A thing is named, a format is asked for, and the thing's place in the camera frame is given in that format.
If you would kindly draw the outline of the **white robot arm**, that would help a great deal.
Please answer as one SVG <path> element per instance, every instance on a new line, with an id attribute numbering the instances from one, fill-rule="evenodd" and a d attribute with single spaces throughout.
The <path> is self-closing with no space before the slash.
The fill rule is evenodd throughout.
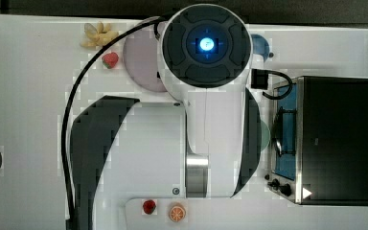
<path id="1" fill-rule="evenodd" d="M 260 109 L 246 84 L 253 43 L 224 7 L 175 13 L 159 34 L 162 102 L 104 96 L 72 124 L 70 230 L 129 230 L 127 204 L 177 219 L 180 198 L 232 197 L 260 160 Z"/>

